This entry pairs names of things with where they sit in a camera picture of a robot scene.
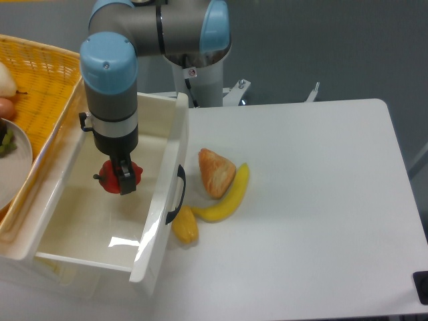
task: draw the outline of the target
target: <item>plastic red pepper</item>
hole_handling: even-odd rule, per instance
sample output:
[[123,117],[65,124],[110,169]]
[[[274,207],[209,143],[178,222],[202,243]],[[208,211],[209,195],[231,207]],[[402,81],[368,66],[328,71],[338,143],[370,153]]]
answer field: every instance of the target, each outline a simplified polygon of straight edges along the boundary
[[[135,173],[136,185],[141,182],[142,168],[132,162],[132,169]],[[101,167],[98,175],[94,175],[95,179],[98,179],[100,185],[109,193],[120,194],[119,179],[114,174],[113,164],[111,160],[107,160]]]

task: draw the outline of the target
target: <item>toy food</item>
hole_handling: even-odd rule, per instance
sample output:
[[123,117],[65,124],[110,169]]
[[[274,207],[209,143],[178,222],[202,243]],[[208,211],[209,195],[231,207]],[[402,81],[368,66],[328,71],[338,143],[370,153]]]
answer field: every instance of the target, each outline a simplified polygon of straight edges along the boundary
[[0,157],[14,149],[16,145],[13,142],[13,131],[7,127],[6,121],[0,118]]
[[225,219],[241,204],[247,190],[248,180],[249,167],[247,163],[244,163],[238,168],[229,192],[220,202],[206,208],[191,207],[192,212],[208,222]]
[[199,169],[203,186],[215,199],[226,193],[236,174],[236,166],[230,160],[206,148],[199,152]]
[[0,97],[13,97],[17,89],[11,72],[0,62]]
[[171,229],[177,239],[184,244],[192,243],[198,240],[199,230],[195,216],[188,205],[183,205],[174,218]]
[[[132,169],[135,172],[136,185],[141,182],[142,168],[132,162]],[[94,175],[94,179],[98,179],[100,185],[109,193],[119,194],[120,186],[117,176],[114,174],[113,164],[111,160],[107,160],[100,169],[100,172]]]

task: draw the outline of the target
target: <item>black cable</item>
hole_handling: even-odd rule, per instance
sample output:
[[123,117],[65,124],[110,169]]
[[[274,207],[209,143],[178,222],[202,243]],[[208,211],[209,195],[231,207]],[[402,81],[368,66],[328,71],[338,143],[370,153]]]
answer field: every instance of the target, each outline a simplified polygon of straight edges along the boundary
[[[183,69],[186,69],[186,58],[187,58],[187,55],[184,54],[183,55],[183,61],[182,61]],[[193,107],[198,108],[199,104],[198,104],[198,101],[196,101],[196,98],[194,97],[194,95],[192,93],[192,86],[190,85],[190,80],[188,78],[186,78],[185,83],[186,83],[186,87],[190,93],[190,97],[191,97],[192,102],[193,102]]]
[[160,5],[156,6],[156,28],[158,31],[158,42],[161,54],[165,55],[165,43],[163,41],[162,13]]

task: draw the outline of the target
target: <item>pear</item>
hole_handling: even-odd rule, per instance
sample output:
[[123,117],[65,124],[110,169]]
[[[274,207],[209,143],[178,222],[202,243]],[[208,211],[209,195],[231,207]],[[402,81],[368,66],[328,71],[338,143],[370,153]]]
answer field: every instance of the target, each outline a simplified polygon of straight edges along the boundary
[[0,97],[13,97],[17,89],[11,72],[0,62]]

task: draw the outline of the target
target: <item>yellow banana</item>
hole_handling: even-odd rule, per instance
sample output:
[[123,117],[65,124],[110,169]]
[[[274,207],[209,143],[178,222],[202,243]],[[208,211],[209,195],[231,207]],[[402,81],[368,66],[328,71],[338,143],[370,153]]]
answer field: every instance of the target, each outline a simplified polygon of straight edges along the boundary
[[235,212],[247,190],[249,180],[249,168],[247,163],[243,163],[237,170],[235,179],[226,196],[217,204],[206,207],[192,207],[192,212],[204,221],[215,222],[225,219]]
[[183,205],[171,225],[177,239],[185,244],[196,241],[199,237],[198,225],[190,206]]

